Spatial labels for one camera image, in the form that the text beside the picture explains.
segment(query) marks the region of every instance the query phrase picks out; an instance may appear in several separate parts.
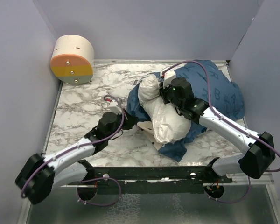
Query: white marble surface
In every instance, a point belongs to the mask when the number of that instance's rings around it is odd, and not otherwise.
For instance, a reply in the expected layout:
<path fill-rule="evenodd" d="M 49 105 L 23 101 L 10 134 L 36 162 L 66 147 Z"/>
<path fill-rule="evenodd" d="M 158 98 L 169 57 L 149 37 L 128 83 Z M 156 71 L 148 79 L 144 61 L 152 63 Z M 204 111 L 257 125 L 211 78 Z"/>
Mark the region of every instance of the white marble surface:
<path fill-rule="evenodd" d="M 216 63 L 229 78 L 224 63 Z M 98 124 L 108 103 L 104 95 L 124 99 L 135 80 L 150 72 L 158 72 L 169 64 L 105 63 L 96 64 L 91 84 L 63 85 L 51 130 L 46 154 L 51 154 L 75 143 Z M 230 142 L 213 131 L 207 131 L 186 146 L 187 153 L 176 162 L 156 151 L 150 141 L 137 128 L 125 131 L 120 138 L 96 155 L 86 158 L 93 166 L 180 166 L 206 165 L 214 157 L 239 153 Z"/>

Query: white fabric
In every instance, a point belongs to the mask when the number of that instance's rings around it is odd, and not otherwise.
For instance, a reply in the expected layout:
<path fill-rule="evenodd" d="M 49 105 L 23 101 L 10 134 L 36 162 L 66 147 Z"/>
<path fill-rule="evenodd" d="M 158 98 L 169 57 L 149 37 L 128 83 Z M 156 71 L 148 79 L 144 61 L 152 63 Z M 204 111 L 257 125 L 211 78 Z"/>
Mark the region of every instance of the white fabric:
<path fill-rule="evenodd" d="M 172 104 L 164 104 L 156 76 L 150 75 L 141 81 L 138 98 L 152 120 L 154 137 L 158 143 L 167 144 L 186 137 L 191 121 L 179 116 Z"/>

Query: blue cloth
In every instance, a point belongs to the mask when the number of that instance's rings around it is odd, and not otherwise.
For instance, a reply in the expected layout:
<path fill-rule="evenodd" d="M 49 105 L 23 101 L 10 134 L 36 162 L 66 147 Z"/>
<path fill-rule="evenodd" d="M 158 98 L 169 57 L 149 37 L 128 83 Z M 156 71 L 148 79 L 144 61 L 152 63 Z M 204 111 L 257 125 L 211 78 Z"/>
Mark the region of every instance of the blue cloth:
<path fill-rule="evenodd" d="M 207 70 L 210 79 L 210 98 L 212 105 L 232 120 L 244 117 L 245 106 L 239 86 L 230 82 L 227 77 L 210 60 L 196 60 Z M 207 83 L 203 69 L 195 63 L 188 63 L 184 67 L 175 70 L 176 77 L 184 77 L 191 83 L 194 96 L 205 101 L 207 99 Z M 138 99 L 139 84 L 129 93 L 127 100 L 127 112 L 138 117 L 139 121 L 151 121 L 149 115 L 141 107 Z M 185 138 L 175 143 L 168 143 L 160 148 L 159 152 L 176 161 L 180 161 L 187 152 L 186 143 L 193 142 L 194 138 L 206 131 L 206 127 L 191 122 L 191 128 Z"/>

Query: marble table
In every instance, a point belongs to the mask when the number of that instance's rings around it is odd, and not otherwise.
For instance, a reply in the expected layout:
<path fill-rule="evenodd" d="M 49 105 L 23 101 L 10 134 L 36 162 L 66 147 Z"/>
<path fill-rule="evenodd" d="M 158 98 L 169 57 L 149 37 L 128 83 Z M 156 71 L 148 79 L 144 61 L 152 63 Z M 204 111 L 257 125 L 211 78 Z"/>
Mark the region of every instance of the marble table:
<path fill-rule="evenodd" d="M 51 154 L 75 143 L 94 126 L 108 104 L 104 95 L 111 94 L 124 100 L 134 87 L 134 82 L 151 72 L 161 71 L 165 63 L 97 63 L 92 83 L 82 85 L 63 84 L 61 95 L 46 154 Z M 225 62 L 216 62 L 217 67 L 229 79 Z M 86 158 L 93 166 L 201 166 L 214 157 L 239 154 L 229 141 L 214 131 L 207 131 L 186 146 L 187 153 L 176 162 L 158 153 L 148 138 L 137 128 L 124 131 L 116 140 L 94 156 Z"/>

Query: gray wall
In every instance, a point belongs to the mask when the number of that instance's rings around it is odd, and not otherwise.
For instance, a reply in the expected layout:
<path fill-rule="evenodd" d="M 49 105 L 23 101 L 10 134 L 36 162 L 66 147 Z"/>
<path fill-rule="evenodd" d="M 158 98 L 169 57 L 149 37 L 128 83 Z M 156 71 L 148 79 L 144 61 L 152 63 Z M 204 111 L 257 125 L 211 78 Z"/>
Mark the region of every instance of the gray wall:
<path fill-rule="evenodd" d="M 280 0 L 266 0 L 231 63 L 243 92 L 248 126 L 274 136 L 280 152 Z M 272 166 L 280 166 L 279 159 Z M 273 174 L 280 196 L 280 173 Z"/>
<path fill-rule="evenodd" d="M 230 60 L 263 0 L 35 0 L 95 59 Z"/>
<path fill-rule="evenodd" d="M 55 39 L 31 0 L 0 1 L 0 224 L 16 223 L 14 184 L 45 141 L 58 81 L 49 69 Z"/>

